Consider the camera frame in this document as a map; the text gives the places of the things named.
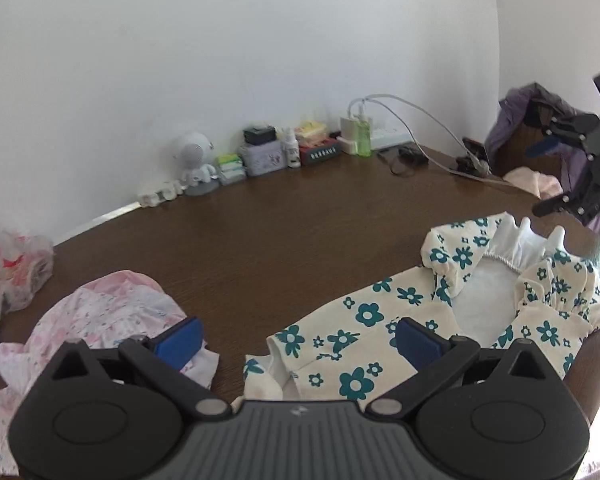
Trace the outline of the cream teal flower garment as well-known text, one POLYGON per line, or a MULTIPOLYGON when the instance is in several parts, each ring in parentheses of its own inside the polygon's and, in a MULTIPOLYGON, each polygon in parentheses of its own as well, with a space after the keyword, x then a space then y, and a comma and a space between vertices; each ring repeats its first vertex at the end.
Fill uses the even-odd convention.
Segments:
POLYGON ((268 354, 246 359, 245 398, 370 402, 414 374, 398 351, 402 318, 494 349, 529 339, 565 375, 600 330, 600 270, 567 252, 564 237, 539 236, 506 212, 436 226, 418 266, 269 336, 268 354))

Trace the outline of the purple jacket on chair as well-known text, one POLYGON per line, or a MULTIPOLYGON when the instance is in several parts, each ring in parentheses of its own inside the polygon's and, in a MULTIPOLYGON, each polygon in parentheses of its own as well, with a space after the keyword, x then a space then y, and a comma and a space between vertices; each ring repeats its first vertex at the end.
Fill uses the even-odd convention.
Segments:
POLYGON ((570 192, 588 163, 578 137, 594 119, 537 82, 513 88, 501 99, 498 118, 483 143, 486 159, 500 177, 518 172, 536 196, 557 193, 532 184, 532 172, 555 178, 570 192))

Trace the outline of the phone on clip stand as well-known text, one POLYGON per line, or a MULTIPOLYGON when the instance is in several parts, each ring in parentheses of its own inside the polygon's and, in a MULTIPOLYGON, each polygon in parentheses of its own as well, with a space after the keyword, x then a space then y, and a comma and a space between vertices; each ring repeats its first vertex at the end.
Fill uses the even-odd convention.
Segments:
POLYGON ((467 136, 464 136, 462 143, 466 148, 467 155, 457 157, 456 170, 474 177, 490 176, 491 168, 483 144, 467 136))

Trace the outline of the white power strip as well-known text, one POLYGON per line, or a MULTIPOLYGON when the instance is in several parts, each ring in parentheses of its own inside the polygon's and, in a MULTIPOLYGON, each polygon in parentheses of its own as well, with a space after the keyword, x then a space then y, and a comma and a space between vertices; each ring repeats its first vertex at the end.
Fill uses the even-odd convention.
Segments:
POLYGON ((178 180, 163 182, 155 191, 137 195, 137 203, 142 208, 154 208, 165 202, 172 202, 184 193, 184 186, 178 180))

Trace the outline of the crumpled plastic bag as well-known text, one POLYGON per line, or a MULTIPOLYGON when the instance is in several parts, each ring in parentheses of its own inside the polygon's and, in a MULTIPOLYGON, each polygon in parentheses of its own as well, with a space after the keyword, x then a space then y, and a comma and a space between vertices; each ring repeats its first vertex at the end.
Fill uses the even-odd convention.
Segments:
POLYGON ((53 274, 54 244, 43 235, 0 232, 0 321, 26 308, 53 274))

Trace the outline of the white round robot toy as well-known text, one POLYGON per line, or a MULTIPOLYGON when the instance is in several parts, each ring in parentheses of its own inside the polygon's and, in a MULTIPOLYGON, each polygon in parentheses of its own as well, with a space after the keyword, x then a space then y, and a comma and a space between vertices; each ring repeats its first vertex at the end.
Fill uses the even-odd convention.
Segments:
POLYGON ((203 196, 220 186, 218 170, 210 162, 212 142, 202 133, 185 133, 173 140, 169 154, 178 177, 173 181, 176 196, 203 196))

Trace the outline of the green liquid bottle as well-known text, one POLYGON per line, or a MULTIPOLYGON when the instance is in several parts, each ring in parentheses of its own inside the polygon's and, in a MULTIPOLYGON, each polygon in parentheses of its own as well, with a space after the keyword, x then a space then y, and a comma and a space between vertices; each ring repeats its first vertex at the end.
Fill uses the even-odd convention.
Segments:
POLYGON ((372 125, 370 118, 365 113, 365 104, 358 104, 358 114, 356 115, 356 135, 358 136, 358 156, 370 157, 372 150, 372 125))

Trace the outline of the black label box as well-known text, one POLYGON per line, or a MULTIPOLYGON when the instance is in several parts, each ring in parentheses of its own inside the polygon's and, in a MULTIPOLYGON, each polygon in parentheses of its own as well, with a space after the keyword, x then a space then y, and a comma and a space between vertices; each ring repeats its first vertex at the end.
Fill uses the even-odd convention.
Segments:
POLYGON ((302 166, 313 166, 339 156, 340 145, 337 141, 329 139, 320 145, 302 146, 300 148, 300 160, 302 166))

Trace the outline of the small white dropper bottle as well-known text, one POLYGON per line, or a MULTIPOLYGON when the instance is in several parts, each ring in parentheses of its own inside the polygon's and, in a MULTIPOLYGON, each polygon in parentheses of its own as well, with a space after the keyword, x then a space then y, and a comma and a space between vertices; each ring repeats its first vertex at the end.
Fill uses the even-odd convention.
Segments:
POLYGON ((301 167, 299 143, 291 128, 285 128, 283 132, 283 146, 286 156, 287 167, 297 169, 301 167))

